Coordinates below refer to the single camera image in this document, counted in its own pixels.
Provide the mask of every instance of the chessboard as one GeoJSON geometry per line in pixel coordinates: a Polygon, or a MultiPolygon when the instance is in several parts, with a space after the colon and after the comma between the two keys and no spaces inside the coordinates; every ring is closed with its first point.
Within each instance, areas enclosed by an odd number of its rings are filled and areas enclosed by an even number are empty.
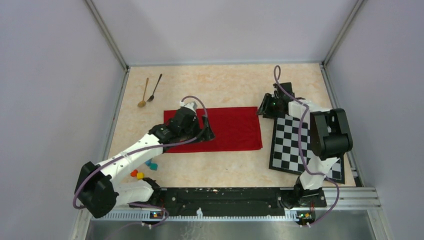
{"type": "MultiPolygon", "coordinates": [[[[272,133],[269,169],[300,175],[305,171],[299,155],[298,118],[289,115],[274,120],[272,133]]],[[[310,129],[307,123],[302,123],[301,147],[306,162],[314,155],[311,149],[310,129]]],[[[327,173],[327,176],[336,183],[345,184],[345,166],[343,157],[339,159],[327,173]]]]}

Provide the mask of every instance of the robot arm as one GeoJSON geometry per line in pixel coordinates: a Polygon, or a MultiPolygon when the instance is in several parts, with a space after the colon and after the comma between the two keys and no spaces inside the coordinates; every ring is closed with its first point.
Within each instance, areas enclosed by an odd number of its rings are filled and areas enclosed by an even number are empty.
{"type": "MultiPolygon", "coordinates": [[[[312,101],[304,98],[296,98],[301,103],[287,96],[275,83],[275,91],[271,95],[266,93],[257,111],[264,118],[274,119],[290,115],[300,119],[308,105],[309,112],[303,120],[309,125],[310,144],[314,156],[309,160],[307,171],[303,172],[296,182],[298,198],[315,195],[323,186],[325,175],[331,167],[346,152],[352,149],[352,136],[349,129],[346,113],[341,108],[330,109],[320,107],[312,101]]],[[[280,83],[280,86],[293,97],[292,84],[290,82],[280,83]]]]}
{"type": "Polygon", "coordinates": [[[195,143],[215,138],[205,116],[202,117],[203,129],[200,129],[196,108],[195,102],[185,104],[167,123],[155,125],[140,140],[124,151],[97,165],[88,162],[81,168],[75,192],[88,175],[96,169],[102,168],[89,179],[78,194],[78,199],[95,218],[106,215],[114,206],[132,202],[147,202],[150,199],[154,187],[157,186],[154,182],[142,180],[121,183],[124,177],[138,166],[161,155],[182,141],[196,137],[192,141],[195,143]]]}

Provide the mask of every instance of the red cloth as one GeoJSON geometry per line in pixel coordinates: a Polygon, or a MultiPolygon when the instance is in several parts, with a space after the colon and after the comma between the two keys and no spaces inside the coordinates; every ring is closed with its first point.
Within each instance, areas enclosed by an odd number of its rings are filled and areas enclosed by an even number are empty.
{"type": "MultiPolygon", "coordinates": [[[[259,150],[262,148],[262,138],[257,110],[256,106],[208,108],[209,124],[215,139],[172,147],[167,153],[259,150]]],[[[201,116],[205,112],[203,109],[197,109],[196,112],[200,127],[203,128],[201,116]]],[[[175,113],[176,110],[164,111],[163,122],[166,123],[175,113]]]]}

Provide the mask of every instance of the beige table surface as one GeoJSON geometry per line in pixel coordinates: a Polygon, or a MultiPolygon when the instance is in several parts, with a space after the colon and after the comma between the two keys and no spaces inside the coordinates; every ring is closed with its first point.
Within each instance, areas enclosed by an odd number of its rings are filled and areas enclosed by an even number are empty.
{"type": "MultiPolygon", "coordinates": [[[[274,64],[194,65],[132,67],[113,135],[109,157],[138,141],[150,128],[163,122],[164,110],[179,108],[181,98],[194,95],[207,108],[250,107],[272,93],[274,64]],[[143,108],[152,94],[160,74],[162,79],[154,100],[143,108]]],[[[297,97],[331,107],[330,99],[317,63],[281,64],[280,82],[292,82],[297,97]]],[[[292,187],[298,175],[268,169],[273,135],[273,120],[260,117],[263,148],[254,151],[164,153],[154,158],[158,170],[145,164],[138,167],[145,177],[161,187],[292,187]]],[[[355,186],[347,157],[344,158],[345,185],[355,186]]],[[[136,181],[128,176],[125,182],[136,181]]]]}

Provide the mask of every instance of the utensil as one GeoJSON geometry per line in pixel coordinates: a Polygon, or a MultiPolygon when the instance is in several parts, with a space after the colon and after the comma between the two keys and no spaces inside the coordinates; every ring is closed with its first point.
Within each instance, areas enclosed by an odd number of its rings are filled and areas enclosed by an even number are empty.
{"type": "Polygon", "coordinates": [[[152,94],[151,94],[151,96],[147,99],[147,102],[151,102],[151,101],[153,101],[153,99],[155,98],[154,94],[155,94],[156,88],[158,87],[158,84],[159,84],[159,81],[161,80],[161,78],[162,78],[162,73],[159,75],[159,79],[158,79],[158,80],[157,80],[157,82],[156,82],[156,86],[154,87],[153,93],[152,93],[152,94]]]}
{"type": "Polygon", "coordinates": [[[146,105],[145,95],[146,95],[146,89],[147,89],[148,83],[149,83],[149,78],[146,79],[146,85],[144,87],[144,93],[143,93],[143,100],[137,104],[137,107],[139,107],[139,108],[142,108],[146,105]]]}

